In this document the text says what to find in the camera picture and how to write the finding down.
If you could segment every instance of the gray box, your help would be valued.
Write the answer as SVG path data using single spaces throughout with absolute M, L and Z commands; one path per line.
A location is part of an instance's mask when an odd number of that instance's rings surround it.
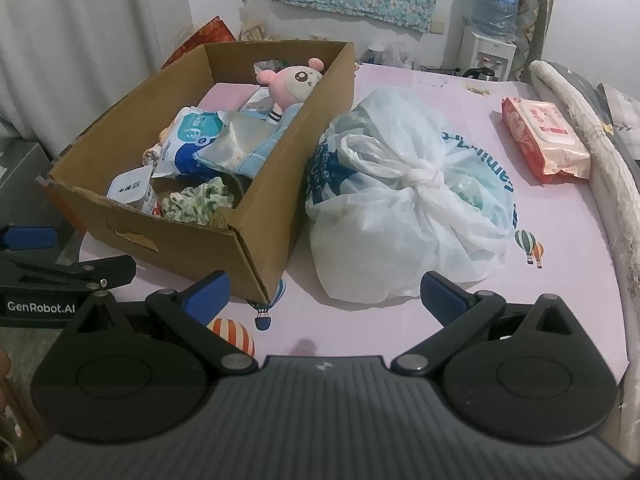
M 0 156 L 0 166 L 6 168 L 0 176 L 0 228 L 9 224 L 55 227 L 58 231 L 55 248 L 17 253 L 42 259 L 43 263 L 55 263 L 73 228 L 36 182 L 38 176 L 46 178 L 51 161 L 37 142 L 14 140 Z

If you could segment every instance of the wall outlet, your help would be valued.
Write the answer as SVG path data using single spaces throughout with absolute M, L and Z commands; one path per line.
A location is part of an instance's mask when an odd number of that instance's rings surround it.
M 447 24 L 444 20 L 435 19 L 431 20 L 431 28 L 429 29 L 429 32 L 431 34 L 444 34 L 446 28 Z

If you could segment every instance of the white curtain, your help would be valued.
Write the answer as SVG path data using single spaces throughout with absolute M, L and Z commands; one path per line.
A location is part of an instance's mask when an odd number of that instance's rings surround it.
M 0 0 L 0 144 L 57 155 L 161 61 L 148 0 Z

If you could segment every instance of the white plastic bag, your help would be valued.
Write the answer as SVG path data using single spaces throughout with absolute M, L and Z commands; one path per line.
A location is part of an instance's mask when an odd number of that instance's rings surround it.
M 414 66 L 414 60 L 411 58 L 406 44 L 401 41 L 394 41 L 386 46 L 382 53 L 380 64 L 411 70 Z
M 329 296 L 418 296 L 436 270 L 478 282 L 504 264 L 513 186 L 411 94 L 379 89 L 322 135 L 307 175 L 316 271 Z
M 240 41 L 261 41 L 267 39 L 267 28 L 271 15 L 272 0 L 246 0 L 240 7 Z

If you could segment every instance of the open cardboard box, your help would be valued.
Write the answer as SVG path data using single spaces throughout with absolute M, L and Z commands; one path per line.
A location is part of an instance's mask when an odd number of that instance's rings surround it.
M 235 209 L 199 226 L 142 214 L 105 198 L 114 177 L 140 167 L 142 153 L 185 106 L 216 82 L 255 83 L 254 63 L 306 65 L 319 57 L 324 77 Z M 228 272 L 236 296 L 267 303 L 275 294 L 305 219 L 306 162 L 318 138 L 353 103 L 354 47 L 329 41 L 202 45 L 142 83 L 90 126 L 50 172 L 55 190 L 87 230 L 125 253 L 198 280 Z M 166 183 L 153 184 L 157 192 Z M 186 184 L 171 183 L 175 189 Z

